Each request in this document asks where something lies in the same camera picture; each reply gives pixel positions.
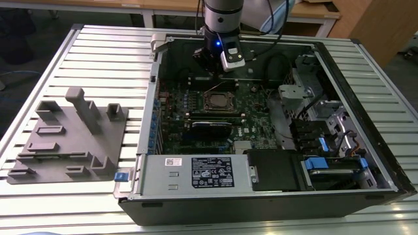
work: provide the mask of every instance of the white sticker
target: white sticker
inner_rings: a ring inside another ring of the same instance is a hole
[[[339,16],[324,15],[324,18],[335,18],[335,19],[338,19],[338,18],[339,18]]]
[[[166,165],[182,165],[182,158],[166,158]]]
[[[137,5],[137,4],[121,4],[121,6],[125,6],[125,7],[140,7],[140,5]]]

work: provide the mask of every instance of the circuit board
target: circuit board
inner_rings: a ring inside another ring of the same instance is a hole
[[[235,141],[250,141],[252,148],[278,147],[267,108],[272,90],[262,89],[252,82],[236,83],[239,88],[228,92],[194,91],[182,85],[162,84],[164,154],[234,154]],[[211,106],[207,104],[210,94],[215,104]],[[204,141],[187,139],[184,132],[191,116],[194,121],[231,123],[228,137]]]

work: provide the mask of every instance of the cpu socket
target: cpu socket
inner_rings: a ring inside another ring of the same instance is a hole
[[[203,110],[206,112],[234,112],[234,95],[231,92],[206,92],[203,95]]]

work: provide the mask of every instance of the power supply label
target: power supply label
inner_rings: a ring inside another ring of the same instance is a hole
[[[192,158],[191,185],[194,188],[234,187],[231,158]]]

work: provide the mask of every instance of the aluminum extrusion table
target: aluminum extrusion table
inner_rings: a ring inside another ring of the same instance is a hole
[[[151,68],[149,40],[156,32],[194,33],[93,25],[69,31],[0,142],[0,234],[45,231],[76,235],[151,232],[278,235],[290,230],[291,234],[310,235],[414,234],[418,231],[418,195],[390,205],[366,208],[344,218],[141,227],[117,205],[112,181],[7,183],[8,170],[36,124],[37,103],[56,100],[60,105],[69,105],[64,100],[69,86],[83,86],[87,99],[97,106],[119,103],[129,108],[119,167],[135,165]],[[418,114],[363,46],[346,39],[284,38],[324,43],[402,168],[418,185]]]

